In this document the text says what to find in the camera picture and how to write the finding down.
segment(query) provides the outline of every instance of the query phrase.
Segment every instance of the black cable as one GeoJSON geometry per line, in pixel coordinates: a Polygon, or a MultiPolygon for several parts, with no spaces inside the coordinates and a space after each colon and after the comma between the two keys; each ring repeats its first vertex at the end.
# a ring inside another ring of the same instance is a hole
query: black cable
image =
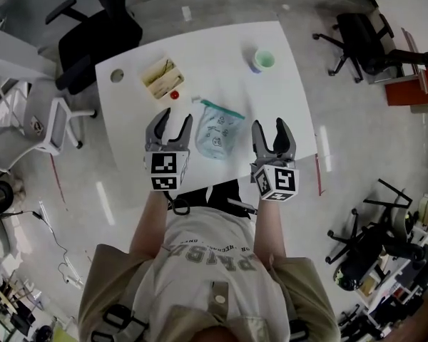
{"type": "Polygon", "coordinates": [[[176,199],[173,199],[171,196],[170,196],[170,194],[168,193],[168,191],[164,191],[163,192],[163,194],[165,195],[165,197],[168,199],[168,201],[170,202],[170,205],[171,205],[171,209],[173,210],[173,213],[174,214],[176,214],[176,215],[187,215],[187,214],[189,214],[190,213],[190,205],[189,205],[189,203],[188,203],[188,201],[187,200],[185,200],[185,199],[178,199],[178,198],[176,198],[176,199]],[[182,203],[184,203],[184,207],[187,207],[187,210],[186,211],[184,211],[184,212],[179,212],[177,209],[176,209],[176,203],[177,202],[182,202],[182,203]]]}
{"type": "Polygon", "coordinates": [[[63,257],[63,262],[61,262],[60,264],[58,264],[58,266],[57,266],[57,271],[61,273],[61,275],[62,275],[62,279],[63,279],[63,282],[64,282],[65,284],[67,284],[67,283],[68,283],[68,281],[65,279],[65,275],[63,274],[63,272],[62,272],[62,271],[60,271],[60,266],[65,265],[65,266],[69,267],[69,266],[68,266],[68,263],[67,263],[67,260],[66,260],[66,254],[68,253],[68,250],[67,250],[65,247],[63,247],[63,246],[61,246],[61,245],[60,245],[60,243],[57,241],[56,234],[54,233],[54,230],[52,229],[51,225],[50,225],[46,220],[44,220],[44,218],[43,218],[40,214],[38,214],[37,212],[35,212],[35,211],[33,211],[33,210],[26,210],[26,211],[17,212],[17,213],[2,213],[2,214],[0,215],[0,219],[6,219],[6,218],[9,218],[9,217],[11,217],[11,216],[13,216],[13,215],[20,215],[20,214],[24,214],[24,213],[32,213],[32,215],[33,215],[35,218],[38,218],[38,219],[42,220],[42,221],[43,221],[43,223],[44,223],[44,224],[45,224],[45,225],[46,225],[46,226],[51,230],[52,237],[54,237],[54,241],[56,241],[57,246],[59,246],[60,248],[62,248],[62,249],[63,249],[63,255],[62,255],[62,257],[63,257]]]}

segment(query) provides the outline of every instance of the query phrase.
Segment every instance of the fiducial marker cube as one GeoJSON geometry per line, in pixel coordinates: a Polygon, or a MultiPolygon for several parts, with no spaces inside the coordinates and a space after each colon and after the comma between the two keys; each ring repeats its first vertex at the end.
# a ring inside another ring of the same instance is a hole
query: fiducial marker cube
{"type": "Polygon", "coordinates": [[[300,173],[294,168],[263,165],[253,177],[262,200],[285,202],[298,193],[300,173]]]}
{"type": "Polygon", "coordinates": [[[188,151],[146,152],[144,162],[155,191],[179,190],[188,166],[188,151]]]}

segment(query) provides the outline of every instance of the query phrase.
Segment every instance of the white table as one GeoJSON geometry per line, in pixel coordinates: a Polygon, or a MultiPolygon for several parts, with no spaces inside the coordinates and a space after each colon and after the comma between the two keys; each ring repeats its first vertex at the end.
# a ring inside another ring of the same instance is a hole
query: white table
{"type": "Polygon", "coordinates": [[[175,138],[186,115],[193,115],[189,167],[180,192],[249,175],[249,164],[255,160],[250,128],[256,119],[263,126],[268,147],[276,136],[276,118],[281,117],[295,137],[297,160],[317,152],[305,91],[278,21],[221,26],[156,41],[99,63],[96,76],[116,164],[139,204],[145,202],[151,188],[143,164],[145,129],[153,116],[167,107],[171,107],[171,115],[164,141],[175,138]],[[275,66],[260,74],[253,73],[247,63],[258,47],[276,57],[275,66]],[[156,100],[141,82],[142,72],[164,56],[170,57],[185,77],[177,100],[156,100]],[[119,83],[111,81],[116,69],[124,72],[119,83]],[[192,103],[195,97],[246,117],[233,153],[225,161],[203,157],[195,147],[204,109],[204,105],[192,103]]]}

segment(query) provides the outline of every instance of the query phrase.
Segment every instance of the office chair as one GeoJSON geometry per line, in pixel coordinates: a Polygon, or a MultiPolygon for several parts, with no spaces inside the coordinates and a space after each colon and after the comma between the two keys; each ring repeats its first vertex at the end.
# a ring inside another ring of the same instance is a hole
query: office chair
{"type": "Polygon", "coordinates": [[[59,90],[75,95],[96,81],[95,65],[138,47],[143,29],[126,11],[126,0],[99,0],[104,10],[87,17],[73,9],[76,0],[66,0],[46,17],[46,25],[61,14],[80,22],[58,43],[63,74],[59,90]]]}
{"type": "Polygon", "coordinates": [[[27,98],[22,128],[0,129],[0,171],[9,172],[14,164],[31,150],[58,155],[62,151],[65,134],[76,148],[81,148],[70,120],[78,116],[96,117],[95,110],[71,111],[57,94],[53,81],[36,81],[27,98]]]}
{"type": "Polygon", "coordinates": [[[407,203],[397,204],[397,200],[395,200],[395,203],[388,203],[365,199],[363,202],[385,206],[385,210],[381,214],[378,223],[370,223],[368,227],[363,227],[362,231],[358,234],[358,212],[356,209],[353,209],[354,224],[349,239],[335,236],[332,230],[327,233],[331,239],[345,244],[341,252],[333,258],[327,256],[325,262],[332,264],[347,254],[346,260],[337,267],[334,275],[335,283],[346,291],[353,291],[360,288],[372,270],[377,273],[381,280],[376,285],[376,288],[382,284],[389,274],[389,271],[384,274],[378,264],[379,256],[383,250],[390,256],[410,259],[415,269],[421,268],[424,265],[425,250],[423,247],[408,243],[393,235],[392,210],[394,208],[407,209],[411,205],[412,199],[390,184],[387,184],[384,180],[379,179],[379,182],[396,192],[399,195],[398,199],[402,197],[407,203]]]}
{"type": "Polygon", "coordinates": [[[320,33],[312,35],[315,40],[323,38],[343,51],[336,69],[328,70],[328,75],[336,75],[348,58],[352,60],[358,74],[358,77],[355,78],[356,83],[363,80],[360,66],[364,72],[373,76],[392,66],[401,67],[403,63],[425,65],[428,68],[428,52],[414,53],[394,49],[385,54],[380,39],[386,34],[393,38],[394,34],[386,18],[382,14],[379,16],[384,27],[377,33],[366,15],[340,14],[336,18],[337,24],[333,26],[333,29],[339,29],[343,42],[320,33]]]}

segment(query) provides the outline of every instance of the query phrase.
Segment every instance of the ziploc bag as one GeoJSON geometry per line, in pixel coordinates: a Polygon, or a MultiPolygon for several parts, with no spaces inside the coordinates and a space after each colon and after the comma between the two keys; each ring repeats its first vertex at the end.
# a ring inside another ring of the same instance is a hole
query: ziploc bag
{"type": "Polygon", "coordinates": [[[209,100],[201,100],[201,103],[205,105],[205,111],[195,141],[198,152],[208,158],[224,160],[233,150],[245,117],[209,100]]]}

